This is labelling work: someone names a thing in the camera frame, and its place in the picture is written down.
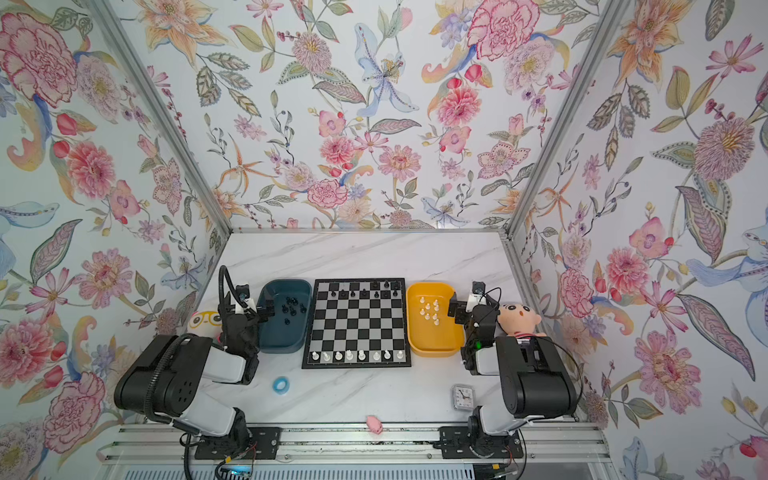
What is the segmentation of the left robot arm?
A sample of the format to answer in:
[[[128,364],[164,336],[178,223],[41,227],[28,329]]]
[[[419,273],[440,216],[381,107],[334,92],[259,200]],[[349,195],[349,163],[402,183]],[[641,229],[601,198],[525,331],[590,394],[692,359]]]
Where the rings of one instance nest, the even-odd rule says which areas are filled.
[[[259,359],[259,325],[274,315],[274,302],[222,305],[222,342],[188,332],[159,335],[120,378],[113,399],[122,410],[144,415],[210,440],[246,444],[244,413],[199,391],[203,380],[248,385]]]

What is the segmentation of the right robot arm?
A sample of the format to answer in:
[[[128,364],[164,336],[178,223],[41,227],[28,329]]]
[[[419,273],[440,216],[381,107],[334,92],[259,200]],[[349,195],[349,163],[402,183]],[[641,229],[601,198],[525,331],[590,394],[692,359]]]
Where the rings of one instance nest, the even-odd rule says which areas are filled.
[[[466,301],[453,297],[448,317],[464,328],[460,354],[465,369],[500,384],[498,395],[472,408],[471,441],[509,436],[535,420],[575,412],[580,395],[558,345],[537,331],[542,317],[534,309],[472,294]]]

